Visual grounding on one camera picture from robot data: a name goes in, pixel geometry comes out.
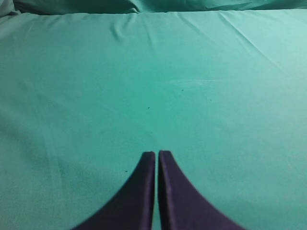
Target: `bedsheet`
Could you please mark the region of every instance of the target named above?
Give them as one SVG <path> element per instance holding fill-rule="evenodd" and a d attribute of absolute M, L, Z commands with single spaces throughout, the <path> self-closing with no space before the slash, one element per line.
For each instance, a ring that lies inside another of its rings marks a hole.
<path fill-rule="evenodd" d="M 305 10 L 1 18 L 0 229 L 69 229 L 165 149 L 248 230 L 306 230 L 306 37 Z"/>

